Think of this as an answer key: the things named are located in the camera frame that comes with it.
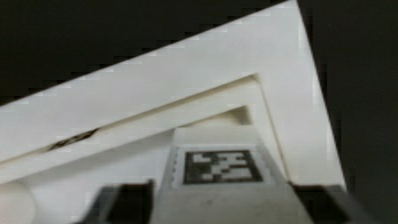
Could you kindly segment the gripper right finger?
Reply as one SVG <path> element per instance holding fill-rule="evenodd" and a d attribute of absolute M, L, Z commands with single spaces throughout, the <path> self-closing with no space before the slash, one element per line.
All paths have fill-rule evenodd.
<path fill-rule="evenodd" d="M 339 185 L 295 185 L 314 224 L 380 224 Z"/>

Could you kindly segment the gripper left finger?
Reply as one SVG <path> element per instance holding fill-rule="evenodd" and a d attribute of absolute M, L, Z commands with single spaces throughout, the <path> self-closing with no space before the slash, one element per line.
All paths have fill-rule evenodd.
<path fill-rule="evenodd" d="M 155 182 L 105 186 L 82 220 L 75 224 L 149 224 Z"/>

